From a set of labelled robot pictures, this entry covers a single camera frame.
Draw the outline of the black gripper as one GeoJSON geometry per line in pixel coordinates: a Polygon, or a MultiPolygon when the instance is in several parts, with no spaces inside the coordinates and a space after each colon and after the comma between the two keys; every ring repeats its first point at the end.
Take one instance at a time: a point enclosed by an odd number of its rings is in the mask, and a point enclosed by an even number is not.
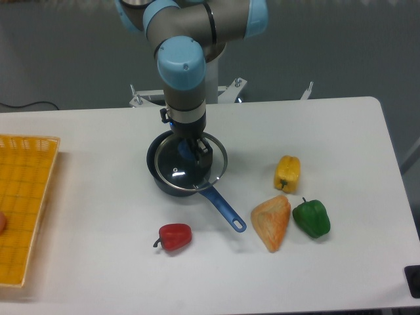
{"type": "Polygon", "coordinates": [[[174,134],[182,138],[193,138],[196,141],[196,155],[200,168],[210,168],[213,163],[213,149],[206,138],[201,138],[206,126],[206,113],[191,123],[181,123],[169,117],[169,110],[160,110],[161,121],[169,123],[174,134]]]}

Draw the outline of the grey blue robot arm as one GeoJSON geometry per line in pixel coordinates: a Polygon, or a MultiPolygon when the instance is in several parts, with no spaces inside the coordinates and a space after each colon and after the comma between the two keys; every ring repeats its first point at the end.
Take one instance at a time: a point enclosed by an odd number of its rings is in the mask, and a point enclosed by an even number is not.
{"type": "Polygon", "coordinates": [[[116,1],[121,20],[144,32],[163,82],[163,123],[186,142],[186,156],[210,166],[205,75],[214,51],[230,41],[261,34],[268,25],[266,1],[116,1]]]}

